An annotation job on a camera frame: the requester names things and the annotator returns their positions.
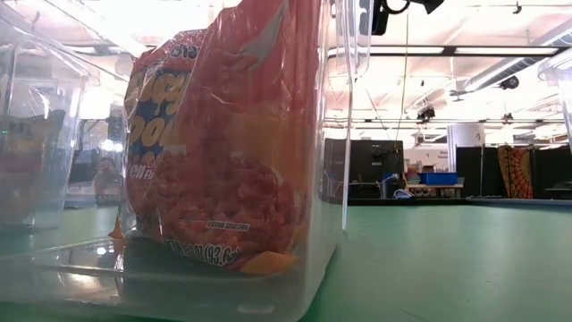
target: green table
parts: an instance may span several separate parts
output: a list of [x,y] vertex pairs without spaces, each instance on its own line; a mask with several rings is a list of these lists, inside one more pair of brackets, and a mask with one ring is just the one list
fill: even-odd
[[[354,207],[302,321],[572,321],[570,232],[562,208]],[[0,314],[78,320],[12,304]]]

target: blue bin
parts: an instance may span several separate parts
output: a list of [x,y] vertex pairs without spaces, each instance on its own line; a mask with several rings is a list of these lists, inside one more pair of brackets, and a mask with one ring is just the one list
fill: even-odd
[[423,173],[419,174],[421,183],[427,185],[457,184],[457,173]]

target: chip bag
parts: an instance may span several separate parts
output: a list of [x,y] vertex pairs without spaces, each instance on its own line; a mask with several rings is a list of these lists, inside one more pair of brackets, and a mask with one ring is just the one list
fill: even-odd
[[282,271],[307,234],[320,2],[243,0],[134,63],[127,208],[207,264]]

